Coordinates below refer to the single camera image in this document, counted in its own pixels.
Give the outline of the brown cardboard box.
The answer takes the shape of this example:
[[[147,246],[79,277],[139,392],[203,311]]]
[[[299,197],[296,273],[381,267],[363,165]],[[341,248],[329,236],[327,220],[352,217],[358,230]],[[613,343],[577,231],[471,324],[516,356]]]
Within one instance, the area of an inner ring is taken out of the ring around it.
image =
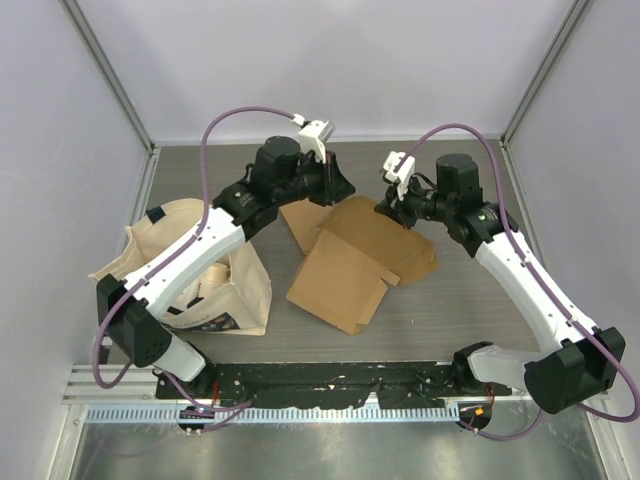
[[[370,323],[390,286],[412,285],[438,268],[433,242],[375,206],[352,196],[332,207],[286,295],[350,335]]]
[[[331,206],[319,206],[309,200],[297,201],[280,208],[280,213],[304,254],[313,247],[322,222],[332,210]]]

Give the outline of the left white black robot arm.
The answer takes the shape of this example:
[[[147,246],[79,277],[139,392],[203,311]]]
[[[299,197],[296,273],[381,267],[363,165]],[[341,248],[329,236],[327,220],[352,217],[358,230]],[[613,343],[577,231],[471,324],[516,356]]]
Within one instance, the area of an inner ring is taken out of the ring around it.
[[[101,332],[137,367],[153,366],[190,398],[214,380],[212,362],[162,325],[173,299],[206,268],[272,223],[280,207],[308,200],[332,206],[353,195],[334,152],[303,148],[289,137],[268,138],[244,176],[206,204],[201,219],[150,263],[96,287]]]

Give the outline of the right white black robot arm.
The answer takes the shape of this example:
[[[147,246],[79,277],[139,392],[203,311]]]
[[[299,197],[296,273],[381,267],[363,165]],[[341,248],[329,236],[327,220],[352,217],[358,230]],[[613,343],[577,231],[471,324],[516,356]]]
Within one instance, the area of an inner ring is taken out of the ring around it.
[[[532,254],[525,236],[499,206],[483,197],[477,164],[467,154],[436,161],[436,178],[416,172],[413,157],[393,151],[382,178],[389,187],[375,208],[404,227],[419,220],[444,224],[449,236],[484,267],[518,308],[538,343],[535,352],[481,341],[457,351],[451,380],[472,395],[486,383],[530,394],[556,414],[612,387],[626,342],[601,329],[561,291]]]

